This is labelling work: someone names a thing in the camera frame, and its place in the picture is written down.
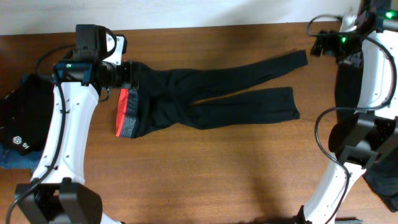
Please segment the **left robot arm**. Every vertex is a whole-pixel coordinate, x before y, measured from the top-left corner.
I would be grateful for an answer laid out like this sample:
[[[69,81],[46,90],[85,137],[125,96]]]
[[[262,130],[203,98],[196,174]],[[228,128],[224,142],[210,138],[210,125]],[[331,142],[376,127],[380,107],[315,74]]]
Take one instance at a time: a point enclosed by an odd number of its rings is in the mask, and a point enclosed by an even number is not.
[[[137,96],[139,74],[122,60],[127,41],[106,27],[76,26],[76,44],[52,69],[53,113],[40,162],[30,183],[16,187],[5,222],[18,207],[30,223],[115,223],[101,197],[85,186],[88,131],[102,90]]]

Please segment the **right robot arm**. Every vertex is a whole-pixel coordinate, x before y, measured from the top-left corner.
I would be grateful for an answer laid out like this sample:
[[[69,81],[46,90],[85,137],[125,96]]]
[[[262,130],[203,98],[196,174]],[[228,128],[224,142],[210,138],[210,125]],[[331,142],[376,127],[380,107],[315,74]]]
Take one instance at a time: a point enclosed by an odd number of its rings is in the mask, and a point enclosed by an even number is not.
[[[344,63],[362,55],[358,102],[322,112],[315,140],[329,163],[311,199],[292,223],[337,223],[336,214],[355,182],[397,149],[397,6],[392,1],[361,1],[353,15],[334,15],[337,32],[315,37],[312,55],[332,55]]]

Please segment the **black leggings red grey waistband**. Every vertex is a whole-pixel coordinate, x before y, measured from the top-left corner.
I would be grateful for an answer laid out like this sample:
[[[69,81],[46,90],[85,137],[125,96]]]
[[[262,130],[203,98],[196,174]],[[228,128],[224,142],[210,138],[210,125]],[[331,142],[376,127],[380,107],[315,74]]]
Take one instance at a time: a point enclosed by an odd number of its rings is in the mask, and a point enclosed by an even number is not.
[[[116,136],[139,138],[180,123],[195,129],[299,119],[292,87],[250,91],[308,64],[304,50],[218,70],[153,70],[128,62],[138,84],[120,92]]]

